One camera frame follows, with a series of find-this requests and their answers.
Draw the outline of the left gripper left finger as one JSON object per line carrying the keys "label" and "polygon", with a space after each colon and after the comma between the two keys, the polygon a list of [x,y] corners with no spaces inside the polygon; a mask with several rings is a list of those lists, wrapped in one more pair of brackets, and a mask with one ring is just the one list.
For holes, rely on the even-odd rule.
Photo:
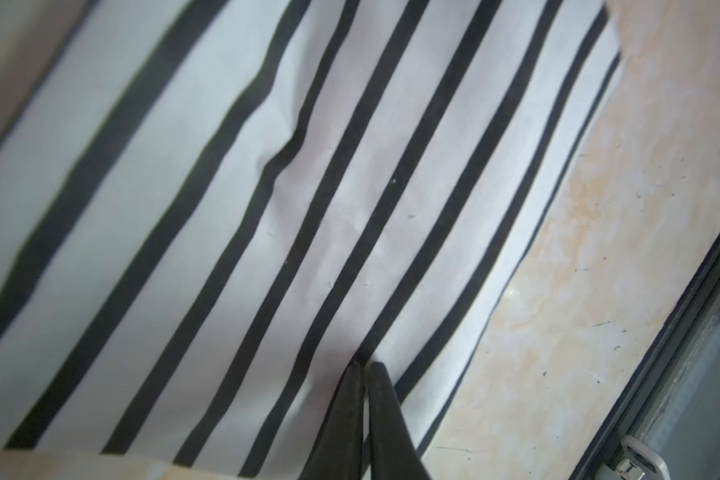
{"label": "left gripper left finger", "polygon": [[352,361],[336,389],[324,428],[300,479],[360,479],[363,416],[363,370]]}

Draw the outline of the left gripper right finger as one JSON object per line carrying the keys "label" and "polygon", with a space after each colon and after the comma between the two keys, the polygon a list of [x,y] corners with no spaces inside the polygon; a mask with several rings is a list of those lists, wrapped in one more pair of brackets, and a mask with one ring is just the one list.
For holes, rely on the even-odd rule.
{"label": "left gripper right finger", "polygon": [[430,479],[408,432],[386,366],[365,372],[369,397],[369,446],[372,479]]}

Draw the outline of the black white striped tank top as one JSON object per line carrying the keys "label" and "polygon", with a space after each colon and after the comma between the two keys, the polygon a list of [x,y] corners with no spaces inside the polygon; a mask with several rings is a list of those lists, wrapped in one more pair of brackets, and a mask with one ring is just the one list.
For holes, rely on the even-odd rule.
{"label": "black white striped tank top", "polygon": [[98,1],[0,139],[0,450],[418,452],[620,64],[603,1]]}

